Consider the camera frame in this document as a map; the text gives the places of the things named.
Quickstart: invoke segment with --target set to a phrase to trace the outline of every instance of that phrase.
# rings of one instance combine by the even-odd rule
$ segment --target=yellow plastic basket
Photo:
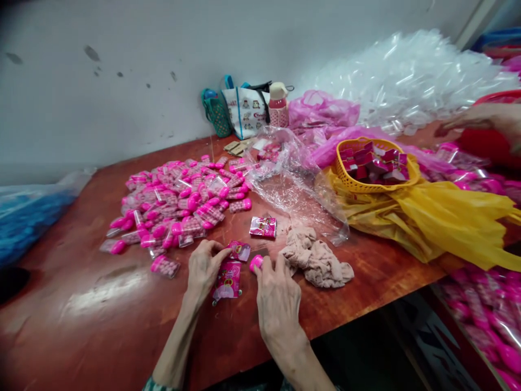
[[[412,164],[409,159],[407,160],[407,169],[409,170],[409,177],[411,179],[409,179],[407,182],[403,182],[397,185],[369,185],[351,178],[342,164],[340,152],[348,148],[351,148],[353,149],[353,152],[356,152],[362,149],[362,147],[369,141],[372,141],[376,147],[383,150],[397,149],[403,153],[402,149],[398,145],[387,140],[380,140],[378,138],[360,137],[356,140],[341,141],[336,147],[336,173],[344,185],[347,186],[349,191],[354,193],[384,193],[387,191],[394,191],[403,187],[412,186],[418,182],[418,179],[420,178],[420,172],[417,165]]]

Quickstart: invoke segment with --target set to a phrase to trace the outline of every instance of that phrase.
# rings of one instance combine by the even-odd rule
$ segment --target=candy package
[[[247,243],[231,241],[227,248],[231,248],[232,252],[228,255],[229,259],[247,262],[250,257],[251,246]]]
[[[212,288],[212,305],[217,305],[220,299],[236,299],[242,294],[239,289],[240,262],[224,261],[219,269],[217,281]]]
[[[277,220],[272,217],[252,217],[250,235],[275,238],[277,236]]]

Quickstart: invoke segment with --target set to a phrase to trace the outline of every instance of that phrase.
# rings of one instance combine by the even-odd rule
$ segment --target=pink water bottle
[[[270,125],[278,128],[286,128],[289,125],[288,102],[286,101],[288,90],[284,83],[277,81],[270,85]]]

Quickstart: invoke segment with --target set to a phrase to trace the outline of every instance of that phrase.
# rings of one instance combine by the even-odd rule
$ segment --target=green bag
[[[209,120],[219,137],[228,137],[232,134],[232,128],[228,121],[228,113],[219,98],[205,99],[204,89],[201,93],[202,105],[205,108],[206,119]]]

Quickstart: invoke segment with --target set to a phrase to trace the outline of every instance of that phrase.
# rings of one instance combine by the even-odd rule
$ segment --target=beige cloth
[[[340,288],[354,277],[349,263],[340,263],[328,245],[316,240],[313,228],[298,227],[288,232],[284,256],[292,273],[297,268],[304,271],[306,280],[319,288]]]

